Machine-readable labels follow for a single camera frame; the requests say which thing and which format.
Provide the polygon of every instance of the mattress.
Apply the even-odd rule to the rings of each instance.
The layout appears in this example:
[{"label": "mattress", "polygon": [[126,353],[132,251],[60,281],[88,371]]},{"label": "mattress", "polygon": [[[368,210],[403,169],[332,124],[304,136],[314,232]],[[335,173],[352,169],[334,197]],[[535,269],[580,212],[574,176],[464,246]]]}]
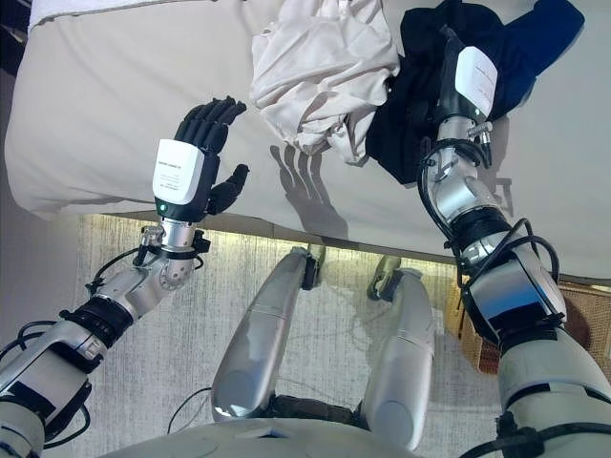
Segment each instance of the mattress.
[{"label": "mattress", "polygon": [[[398,48],[405,9],[383,2]],[[527,217],[556,247],[565,274],[611,278],[611,185],[604,129],[611,54],[598,39],[611,10],[575,1],[576,43],[528,100],[495,124],[495,165],[483,171],[512,220]],[[58,15],[32,27],[15,84],[5,156],[17,203],[43,218],[154,208],[158,141],[195,105],[232,95],[248,106],[230,128],[219,179],[251,173],[235,215],[336,239],[449,255],[417,190],[375,160],[286,148],[248,102],[252,36],[281,0],[185,1]],[[534,1],[486,2],[511,20]]]}]

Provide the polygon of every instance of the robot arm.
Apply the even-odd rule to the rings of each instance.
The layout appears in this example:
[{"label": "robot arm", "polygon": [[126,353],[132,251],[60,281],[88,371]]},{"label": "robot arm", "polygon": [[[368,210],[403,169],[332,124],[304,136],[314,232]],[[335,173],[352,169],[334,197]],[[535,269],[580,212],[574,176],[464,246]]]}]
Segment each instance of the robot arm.
[{"label": "robot arm", "polygon": [[248,169],[238,166],[212,187],[228,125],[245,110],[230,97],[192,110],[174,140],[162,140],[154,178],[161,221],[143,228],[134,266],[105,281],[91,298],[54,324],[0,371],[0,457],[38,456],[83,406],[88,374],[125,330],[151,311],[193,272],[209,242],[195,223],[231,205]]},{"label": "robot arm", "polygon": [[[558,258],[522,219],[510,226],[477,179],[492,160],[486,117],[496,71],[480,50],[465,48],[451,30],[436,142],[425,144],[418,179],[422,201],[448,239],[458,267],[462,300],[476,331],[499,346],[503,414],[498,439],[463,455],[608,456],[611,386],[591,356],[563,327],[566,308],[558,286]],[[519,234],[525,226],[527,235]],[[538,257],[543,246],[552,275]],[[462,275],[470,278],[463,284]]]}]

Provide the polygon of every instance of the white towel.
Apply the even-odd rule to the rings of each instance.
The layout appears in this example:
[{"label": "white towel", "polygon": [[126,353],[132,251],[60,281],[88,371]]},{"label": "white towel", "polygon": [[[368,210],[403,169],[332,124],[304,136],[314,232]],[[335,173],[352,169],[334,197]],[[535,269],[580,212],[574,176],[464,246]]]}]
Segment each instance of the white towel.
[{"label": "white towel", "polygon": [[385,80],[399,72],[378,0],[286,0],[252,54],[250,96],[280,138],[307,154],[330,145],[345,162],[363,158]]}]

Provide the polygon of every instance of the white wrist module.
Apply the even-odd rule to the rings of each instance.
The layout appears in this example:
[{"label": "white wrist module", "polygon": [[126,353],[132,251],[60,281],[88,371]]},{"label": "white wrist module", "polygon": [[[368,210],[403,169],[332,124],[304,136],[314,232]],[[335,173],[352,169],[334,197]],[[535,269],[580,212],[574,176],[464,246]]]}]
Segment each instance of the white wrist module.
[{"label": "white wrist module", "polygon": [[203,162],[204,155],[197,146],[166,138],[160,140],[153,175],[155,197],[176,205],[192,201]]},{"label": "white wrist module", "polygon": [[486,54],[469,46],[458,55],[456,90],[488,117],[495,100],[497,71]]}]

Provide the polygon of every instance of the gray rug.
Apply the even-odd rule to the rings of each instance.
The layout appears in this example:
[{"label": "gray rug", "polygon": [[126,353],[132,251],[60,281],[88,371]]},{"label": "gray rug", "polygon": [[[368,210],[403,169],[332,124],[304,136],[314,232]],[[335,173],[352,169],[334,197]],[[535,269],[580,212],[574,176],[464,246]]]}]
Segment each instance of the gray rug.
[{"label": "gray rug", "polygon": [[[78,284],[116,254],[138,243],[141,221],[85,216],[80,223]],[[212,248],[205,265],[183,289],[126,332],[92,375],[87,406],[92,427],[53,456],[96,457],[165,433],[168,421],[190,393],[209,386],[232,333],[259,285],[293,243],[207,231]],[[386,302],[371,302],[365,290],[380,256],[328,249],[322,284],[301,292],[277,392],[356,407],[369,368],[388,325]],[[437,318],[432,396],[425,435],[417,452],[458,456],[495,436],[499,412],[496,381],[476,373],[460,345],[444,334],[441,310],[451,266],[403,260],[423,272]],[[76,303],[86,301],[78,287]],[[210,406],[195,398],[174,429],[212,421]]]}]

